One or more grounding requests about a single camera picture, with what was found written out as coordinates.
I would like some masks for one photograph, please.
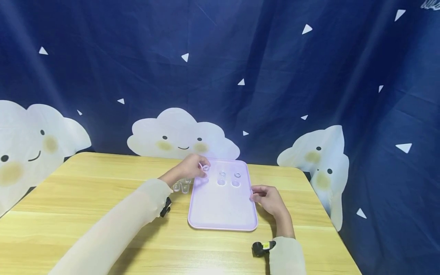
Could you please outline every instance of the plastic tray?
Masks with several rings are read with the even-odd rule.
[[[188,223],[197,229],[253,231],[258,225],[249,171],[243,161],[209,159],[207,178],[195,178]]]

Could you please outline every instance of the finger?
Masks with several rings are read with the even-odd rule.
[[[211,163],[204,156],[198,155],[198,161],[201,165],[208,165],[209,167],[211,167]]]
[[[263,200],[264,197],[260,197],[258,194],[252,194],[252,196],[250,198],[254,202],[261,203],[261,201]]]
[[[267,185],[253,185],[251,186],[251,189],[254,193],[267,193],[269,192],[271,186],[267,186]]]
[[[255,191],[252,191],[254,194],[258,194],[260,197],[266,197],[267,196],[267,193],[266,192],[255,192]]]

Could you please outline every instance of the triangle pattern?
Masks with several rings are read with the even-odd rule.
[[[396,144],[396,147],[401,149],[403,152],[408,153],[411,149],[412,143]]]
[[[190,56],[189,53],[184,54],[184,55],[182,56],[182,59],[185,60],[185,62],[188,62],[188,57],[189,57],[189,56]]]
[[[40,51],[38,53],[40,55],[49,55],[48,52],[43,47],[40,48]]]
[[[308,33],[312,30],[312,27],[309,26],[308,24],[305,24],[304,30],[302,34]]]
[[[356,214],[364,219],[367,218],[367,216],[363,213],[361,208],[359,208],[359,210],[358,210],[358,212],[356,212]]]
[[[407,10],[397,10],[396,18],[394,19],[394,22],[399,20],[399,18],[406,12]]]

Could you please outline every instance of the right hand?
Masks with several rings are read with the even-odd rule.
[[[254,185],[251,186],[251,188],[253,192],[251,199],[254,202],[260,203],[261,206],[272,216],[278,217],[289,213],[276,187]]]

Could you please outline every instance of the beige sleeve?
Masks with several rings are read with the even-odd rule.
[[[172,193],[158,179],[142,184],[82,236],[49,275],[106,275],[147,223],[159,217]]]
[[[305,275],[305,260],[300,243],[293,238],[276,237],[269,253],[271,275]]]

